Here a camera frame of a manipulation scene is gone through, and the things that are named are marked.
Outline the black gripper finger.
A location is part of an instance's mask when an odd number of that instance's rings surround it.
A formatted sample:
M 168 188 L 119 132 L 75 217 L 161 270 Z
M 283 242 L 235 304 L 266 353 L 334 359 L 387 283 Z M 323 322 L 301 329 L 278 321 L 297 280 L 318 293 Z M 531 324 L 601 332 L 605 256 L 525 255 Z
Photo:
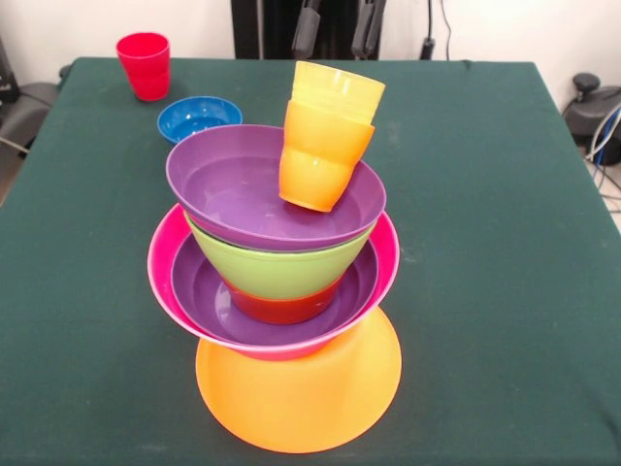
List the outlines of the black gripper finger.
M 320 22 L 320 0 L 304 0 L 292 42 L 294 54 L 312 54 Z
M 385 6 L 385 0 L 362 3 L 351 44 L 355 57 L 370 57 L 377 51 Z

